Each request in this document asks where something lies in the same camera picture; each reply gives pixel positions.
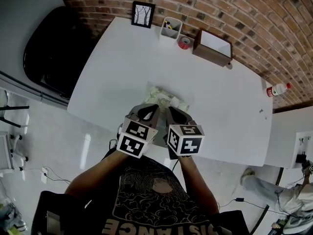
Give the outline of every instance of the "water bottle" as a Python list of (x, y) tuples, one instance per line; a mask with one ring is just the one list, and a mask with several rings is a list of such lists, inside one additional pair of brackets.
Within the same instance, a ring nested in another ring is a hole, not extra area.
[(276, 84), (274, 86), (268, 87), (266, 89), (266, 94), (268, 96), (277, 96), (284, 93), (286, 90), (290, 89), (290, 83), (287, 84)]

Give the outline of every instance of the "framed tree drawing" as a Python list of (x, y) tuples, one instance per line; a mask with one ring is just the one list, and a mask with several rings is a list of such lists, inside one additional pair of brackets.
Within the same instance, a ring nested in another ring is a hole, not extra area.
[(151, 28), (155, 4), (146, 2), (133, 2), (132, 25)]

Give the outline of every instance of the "power outlet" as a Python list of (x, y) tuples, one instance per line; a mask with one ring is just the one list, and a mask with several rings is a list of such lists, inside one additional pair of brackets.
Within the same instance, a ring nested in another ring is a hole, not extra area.
[(48, 178), (44, 175), (44, 173), (48, 176), (48, 171), (45, 168), (41, 168), (41, 181), (46, 184)]

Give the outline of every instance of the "gray pants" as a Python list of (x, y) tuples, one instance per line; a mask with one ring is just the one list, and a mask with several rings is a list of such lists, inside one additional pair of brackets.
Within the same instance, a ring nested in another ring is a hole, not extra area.
[(258, 196), (273, 210), (276, 209), (277, 194), (275, 192), (282, 192), (284, 188), (276, 186), (254, 175), (243, 177), (243, 187)]

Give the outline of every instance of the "brick wall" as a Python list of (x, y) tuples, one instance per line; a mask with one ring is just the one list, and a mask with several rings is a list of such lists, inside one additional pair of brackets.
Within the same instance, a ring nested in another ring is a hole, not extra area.
[[(93, 37), (115, 16), (131, 18), (134, 0), (64, 0)], [(271, 84), (292, 90), (274, 99), (274, 108), (313, 105), (313, 0), (136, 0), (156, 4), (153, 24), (164, 17), (183, 21), (192, 38), (199, 28), (233, 44), (234, 58)]]

